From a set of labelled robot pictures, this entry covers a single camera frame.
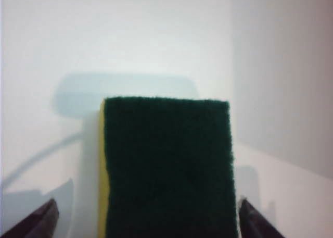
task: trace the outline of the white wall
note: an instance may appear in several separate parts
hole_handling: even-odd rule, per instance
[[[247,195],[286,237],[329,237],[332,6],[2,0],[1,233],[55,197],[55,237],[95,237],[99,103],[161,95],[229,100],[237,195]],[[290,74],[300,83],[284,79]],[[300,102],[303,95],[314,108]],[[301,106],[312,111],[302,110],[299,123]],[[324,139],[308,134],[314,117],[311,129]],[[275,131],[279,141],[267,135]],[[302,148],[293,149],[293,140]]]

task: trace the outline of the white surface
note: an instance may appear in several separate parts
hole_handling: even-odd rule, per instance
[[[257,4],[267,14],[256,20]],[[99,103],[105,96],[161,95],[229,100],[237,195],[248,196],[286,237],[330,237],[331,135],[309,142],[306,124],[285,113],[297,119],[299,104],[284,101],[305,95],[319,102],[324,95],[325,103],[302,121],[314,117],[315,133],[330,133],[332,6],[332,0],[2,0],[1,232],[53,196],[60,208],[56,238],[95,237]],[[260,27],[258,20],[268,23]],[[275,31],[279,24],[284,34]],[[282,42],[304,56],[280,55]],[[320,54],[307,53],[321,46]],[[265,59],[267,53],[279,59]],[[310,92],[284,86],[291,67],[297,83],[319,84]],[[306,67],[318,69],[303,76]],[[262,100],[253,105],[247,95]],[[278,123],[288,123],[277,128],[278,136],[288,136],[279,139],[280,149],[265,135],[269,121],[256,120],[256,132],[244,117],[253,118],[258,107],[274,120],[270,96],[280,109]],[[302,137],[304,147],[290,149]],[[307,148],[315,155],[304,162]]]

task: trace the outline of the green scouring pad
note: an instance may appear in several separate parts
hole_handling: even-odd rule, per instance
[[[114,97],[101,118],[99,237],[237,237],[228,102]]]

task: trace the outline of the kitchen sponge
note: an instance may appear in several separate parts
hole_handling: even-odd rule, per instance
[[[237,237],[229,104],[107,98],[99,237]]]

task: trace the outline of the yellow foam layer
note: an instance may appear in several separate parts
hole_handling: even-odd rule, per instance
[[[98,238],[105,238],[106,217],[109,206],[110,184],[106,170],[106,159],[104,152],[104,104],[100,106],[99,120],[99,211],[98,211]]]

